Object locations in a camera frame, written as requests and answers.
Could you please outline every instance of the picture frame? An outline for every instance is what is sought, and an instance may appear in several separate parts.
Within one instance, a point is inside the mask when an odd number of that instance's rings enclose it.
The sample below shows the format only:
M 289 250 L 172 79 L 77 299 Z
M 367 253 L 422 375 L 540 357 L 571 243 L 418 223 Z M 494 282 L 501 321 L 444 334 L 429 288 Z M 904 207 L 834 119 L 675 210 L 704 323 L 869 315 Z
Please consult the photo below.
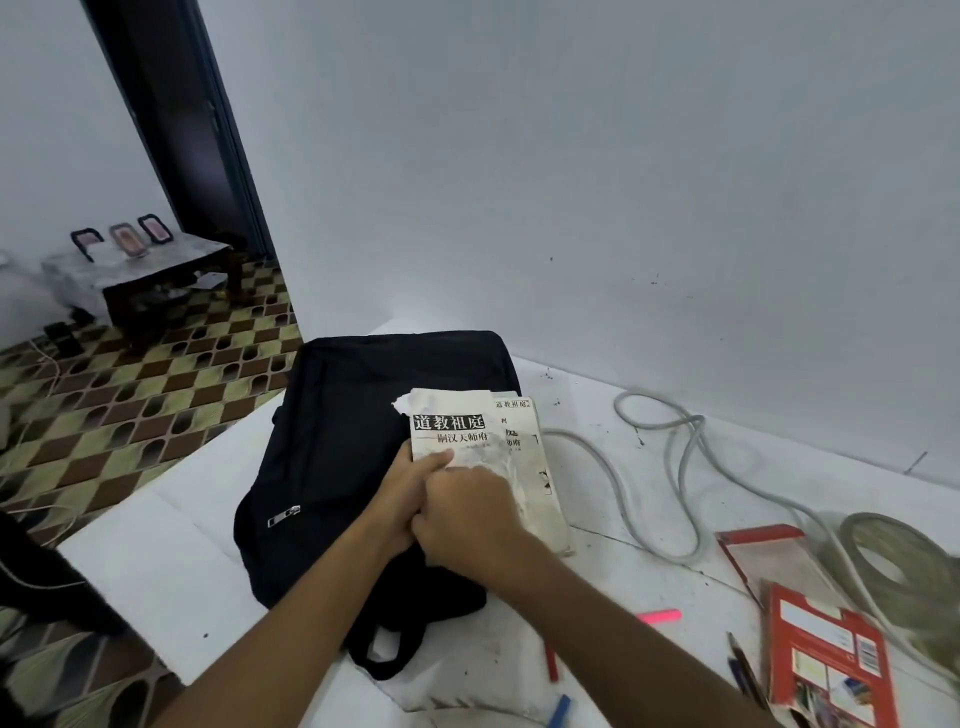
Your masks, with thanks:
M 110 228 L 110 237 L 117 247 L 129 257 L 143 257 L 150 251 L 143 244 L 136 229 L 130 223 L 120 223 Z
M 93 228 L 73 231 L 70 233 L 70 239 L 73 241 L 73 244 L 77 246 L 81 254 L 91 263 L 94 262 L 93 254 L 90 252 L 91 246 L 104 242 L 104 236 Z
M 140 224 L 140 227 L 143 228 L 144 232 L 150 236 L 150 239 L 155 245 L 163 245 L 174 239 L 174 234 L 170 232 L 170 229 L 160 222 L 160 218 L 153 213 L 138 217 L 136 221 Z

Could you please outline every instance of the backpack handle strap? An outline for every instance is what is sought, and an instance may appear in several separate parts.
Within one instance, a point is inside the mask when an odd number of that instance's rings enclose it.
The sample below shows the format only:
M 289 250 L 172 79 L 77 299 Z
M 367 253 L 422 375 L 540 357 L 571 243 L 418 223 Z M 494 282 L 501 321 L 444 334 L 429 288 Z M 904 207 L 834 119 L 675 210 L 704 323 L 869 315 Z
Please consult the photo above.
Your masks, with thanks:
M 377 624 L 372 620 L 365 621 L 356 634 L 350 635 L 352 639 L 348 640 L 347 648 L 354 664 L 366 670 L 371 678 L 389 680 L 400 672 L 420 649 L 426 632 L 426 623 L 418 622 L 400 630 L 400 646 L 396 657 L 387 662 L 377 662 L 370 658 L 370 647 L 373 644 L 376 628 Z

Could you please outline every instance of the zipper pull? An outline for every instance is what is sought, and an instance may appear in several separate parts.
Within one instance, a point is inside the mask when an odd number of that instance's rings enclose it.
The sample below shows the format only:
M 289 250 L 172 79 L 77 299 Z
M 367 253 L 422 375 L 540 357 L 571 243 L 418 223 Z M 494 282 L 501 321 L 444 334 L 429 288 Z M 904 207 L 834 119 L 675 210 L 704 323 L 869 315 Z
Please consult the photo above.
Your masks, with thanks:
M 299 512 L 300 507 L 298 505 L 292 505 L 282 513 L 277 513 L 273 518 L 267 519 L 267 528 L 273 528 L 275 525 L 283 521 L 283 519 L 289 518 L 290 516 L 296 516 Z

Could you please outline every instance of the doorway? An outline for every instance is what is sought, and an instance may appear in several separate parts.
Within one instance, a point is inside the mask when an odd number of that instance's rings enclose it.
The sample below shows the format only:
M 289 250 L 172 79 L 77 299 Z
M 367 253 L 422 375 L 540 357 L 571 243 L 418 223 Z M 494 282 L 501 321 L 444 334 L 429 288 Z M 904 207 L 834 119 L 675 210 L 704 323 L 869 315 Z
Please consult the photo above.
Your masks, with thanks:
M 180 228 L 275 257 L 196 0 L 84 0 Z

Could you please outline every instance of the human hand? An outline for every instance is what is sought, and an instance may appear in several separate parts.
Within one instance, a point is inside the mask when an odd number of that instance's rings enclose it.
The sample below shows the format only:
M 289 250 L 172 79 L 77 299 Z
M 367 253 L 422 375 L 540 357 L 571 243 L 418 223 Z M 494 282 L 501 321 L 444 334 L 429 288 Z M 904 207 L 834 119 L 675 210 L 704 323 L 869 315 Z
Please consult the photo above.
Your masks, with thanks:
M 414 542 L 410 520 L 425 501 L 424 482 L 431 473 L 453 459 L 453 450 L 433 452 L 413 461 L 410 441 L 400 446 L 393 464 L 361 516 L 383 539 L 388 558 L 402 553 Z
M 429 561 L 490 589 L 511 554 L 534 538 L 520 524 L 510 484 L 482 467 L 432 473 L 411 528 Z

